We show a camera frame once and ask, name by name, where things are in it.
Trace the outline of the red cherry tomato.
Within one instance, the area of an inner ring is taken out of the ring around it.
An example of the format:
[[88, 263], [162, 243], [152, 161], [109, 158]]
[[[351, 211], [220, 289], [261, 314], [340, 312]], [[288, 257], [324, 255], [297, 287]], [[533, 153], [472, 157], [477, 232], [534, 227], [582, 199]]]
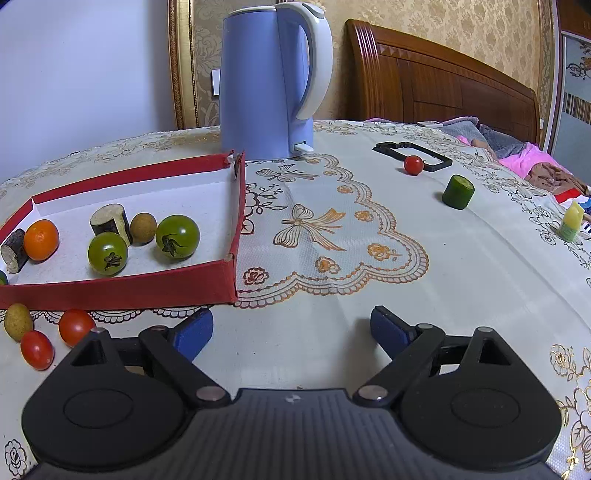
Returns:
[[40, 331], [25, 333], [20, 342], [24, 360], [35, 370], [47, 370], [55, 357], [55, 350], [48, 337]]
[[417, 176], [424, 170], [424, 161], [418, 155], [407, 156], [404, 160], [404, 169], [407, 174]]
[[95, 327], [93, 318], [84, 310], [69, 309], [65, 311], [59, 322], [58, 331], [62, 341], [70, 348], [84, 338]]

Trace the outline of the white wall switch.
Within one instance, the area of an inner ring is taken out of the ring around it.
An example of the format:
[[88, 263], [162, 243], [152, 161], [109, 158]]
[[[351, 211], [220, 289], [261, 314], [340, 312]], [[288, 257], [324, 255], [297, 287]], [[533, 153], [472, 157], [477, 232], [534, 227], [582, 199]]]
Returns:
[[211, 92], [213, 97], [218, 97], [221, 93], [221, 71], [219, 69], [211, 71]]

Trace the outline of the red shallow cardboard box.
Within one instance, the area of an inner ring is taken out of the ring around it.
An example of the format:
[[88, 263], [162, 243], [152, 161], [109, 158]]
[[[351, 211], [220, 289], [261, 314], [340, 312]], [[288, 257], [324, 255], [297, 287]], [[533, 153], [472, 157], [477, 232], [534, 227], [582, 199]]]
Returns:
[[[132, 243], [123, 257], [92, 268], [90, 219], [117, 204], [128, 219], [140, 213], [162, 222], [171, 215], [193, 220], [197, 248], [188, 257], [167, 232], [163, 243]], [[1, 229], [3, 240], [38, 220], [52, 222], [59, 244], [46, 260], [29, 260], [1, 288], [4, 308], [32, 310], [133, 310], [228, 304], [238, 297], [236, 263], [245, 207], [245, 157], [226, 153], [131, 168], [71, 183], [27, 200]]]

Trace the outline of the green cucumber chunk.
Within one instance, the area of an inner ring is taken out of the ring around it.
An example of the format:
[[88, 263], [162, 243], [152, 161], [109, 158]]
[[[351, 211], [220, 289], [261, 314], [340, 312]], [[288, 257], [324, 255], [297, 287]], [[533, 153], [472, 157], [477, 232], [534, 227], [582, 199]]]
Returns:
[[454, 174], [442, 195], [442, 201], [449, 207], [464, 210], [475, 193], [473, 183], [466, 177]]

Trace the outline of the pink bedding pile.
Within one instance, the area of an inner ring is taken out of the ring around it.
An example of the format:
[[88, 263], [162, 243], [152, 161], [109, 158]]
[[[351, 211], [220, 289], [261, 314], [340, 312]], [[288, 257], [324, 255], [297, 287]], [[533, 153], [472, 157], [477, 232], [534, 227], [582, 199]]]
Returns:
[[420, 125], [441, 130], [465, 145], [486, 149], [497, 163], [551, 193], [564, 208], [568, 209], [573, 202], [579, 204], [584, 225], [590, 223], [590, 186], [537, 145], [494, 130], [473, 116], [423, 121]]

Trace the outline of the orange tangerine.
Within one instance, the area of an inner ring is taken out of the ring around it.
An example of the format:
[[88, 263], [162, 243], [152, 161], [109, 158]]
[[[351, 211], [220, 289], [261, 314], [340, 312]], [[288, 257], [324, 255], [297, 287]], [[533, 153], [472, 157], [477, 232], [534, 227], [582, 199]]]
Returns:
[[59, 231], [47, 219], [41, 219], [28, 227], [23, 239], [23, 246], [29, 258], [42, 262], [51, 257], [59, 245]]

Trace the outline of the large green tomato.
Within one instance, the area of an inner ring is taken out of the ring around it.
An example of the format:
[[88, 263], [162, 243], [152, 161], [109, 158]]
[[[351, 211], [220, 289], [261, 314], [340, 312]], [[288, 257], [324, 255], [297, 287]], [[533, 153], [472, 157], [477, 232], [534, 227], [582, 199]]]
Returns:
[[200, 233], [197, 224], [185, 215], [170, 215], [156, 227], [156, 244], [168, 258], [181, 260], [197, 249]]

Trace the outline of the wooden bed headboard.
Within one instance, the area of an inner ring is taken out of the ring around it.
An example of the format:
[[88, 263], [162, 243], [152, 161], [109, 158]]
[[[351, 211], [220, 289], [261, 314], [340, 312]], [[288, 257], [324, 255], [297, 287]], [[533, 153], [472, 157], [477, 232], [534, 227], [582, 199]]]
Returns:
[[346, 21], [353, 77], [348, 115], [402, 123], [474, 116], [537, 144], [536, 94], [503, 72], [444, 45], [366, 21]]

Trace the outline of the yellow-brown longan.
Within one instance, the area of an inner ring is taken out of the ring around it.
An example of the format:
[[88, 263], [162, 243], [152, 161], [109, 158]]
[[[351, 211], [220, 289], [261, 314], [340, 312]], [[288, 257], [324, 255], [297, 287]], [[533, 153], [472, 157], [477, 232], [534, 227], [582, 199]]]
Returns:
[[10, 338], [20, 343], [24, 335], [34, 329], [29, 309], [21, 303], [12, 304], [6, 310], [4, 328]]

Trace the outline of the brown longan in box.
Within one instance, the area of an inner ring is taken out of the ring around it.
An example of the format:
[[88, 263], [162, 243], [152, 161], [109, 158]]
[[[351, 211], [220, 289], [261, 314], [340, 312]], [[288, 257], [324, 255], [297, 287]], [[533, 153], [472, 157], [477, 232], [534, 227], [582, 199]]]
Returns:
[[149, 213], [138, 213], [132, 219], [130, 224], [130, 233], [135, 245], [145, 245], [150, 243], [155, 235], [157, 223], [155, 218]]

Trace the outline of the black rectangular frame right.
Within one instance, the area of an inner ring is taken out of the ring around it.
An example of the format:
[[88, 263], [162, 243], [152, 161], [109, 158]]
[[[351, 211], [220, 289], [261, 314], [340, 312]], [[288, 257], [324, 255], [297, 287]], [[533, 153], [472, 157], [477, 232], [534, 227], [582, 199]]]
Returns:
[[424, 164], [423, 170], [434, 173], [453, 165], [453, 160], [443, 154], [412, 142], [380, 142], [373, 147], [375, 152], [405, 162], [409, 157], [419, 157]]

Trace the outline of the small green tomato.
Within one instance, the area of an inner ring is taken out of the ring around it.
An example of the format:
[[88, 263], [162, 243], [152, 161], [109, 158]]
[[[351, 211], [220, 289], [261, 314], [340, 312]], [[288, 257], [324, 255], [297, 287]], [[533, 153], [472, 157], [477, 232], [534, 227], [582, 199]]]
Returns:
[[89, 243], [88, 262], [102, 276], [118, 274], [127, 264], [128, 249], [125, 241], [116, 233], [103, 232]]

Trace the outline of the blue electric kettle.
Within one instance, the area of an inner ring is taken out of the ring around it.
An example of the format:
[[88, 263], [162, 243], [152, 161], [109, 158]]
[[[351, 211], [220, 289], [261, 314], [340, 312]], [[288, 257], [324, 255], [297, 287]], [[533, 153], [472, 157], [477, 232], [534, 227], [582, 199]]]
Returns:
[[312, 118], [332, 78], [325, 11], [305, 2], [242, 8], [222, 22], [221, 146], [252, 161], [314, 151]]

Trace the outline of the yellow-green corn piece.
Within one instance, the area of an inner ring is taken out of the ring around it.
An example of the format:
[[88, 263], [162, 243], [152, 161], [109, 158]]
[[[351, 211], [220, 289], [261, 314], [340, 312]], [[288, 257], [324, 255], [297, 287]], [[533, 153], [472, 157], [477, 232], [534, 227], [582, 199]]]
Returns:
[[583, 221], [585, 210], [576, 201], [573, 201], [566, 210], [558, 234], [561, 239], [567, 242], [573, 242], [576, 238]]

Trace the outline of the embroidered cream tablecloth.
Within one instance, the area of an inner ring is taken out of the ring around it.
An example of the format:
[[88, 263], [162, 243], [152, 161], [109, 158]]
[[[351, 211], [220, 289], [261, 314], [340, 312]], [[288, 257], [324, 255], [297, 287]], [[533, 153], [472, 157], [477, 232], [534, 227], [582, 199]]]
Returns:
[[[484, 149], [421, 126], [315, 124], [315, 148], [252, 161], [215, 127], [146, 134], [49, 161], [1, 186], [1, 229], [31, 197], [168, 161], [245, 157], [236, 290], [228, 304], [84, 310], [44, 371], [1, 338], [5, 479], [586, 479], [590, 475], [590, 236]], [[380, 154], [412, 142], [453, 165], [417, 176]], [[454, 174], [475, 193], [442, 195]], [[370, 334], [385, 306], [446, 338], [389, 407], [353, 394], [390, 362]], [[211, 310], [193, 364], [230, 403], [187, 404], [141, 363], [139, 334]]]

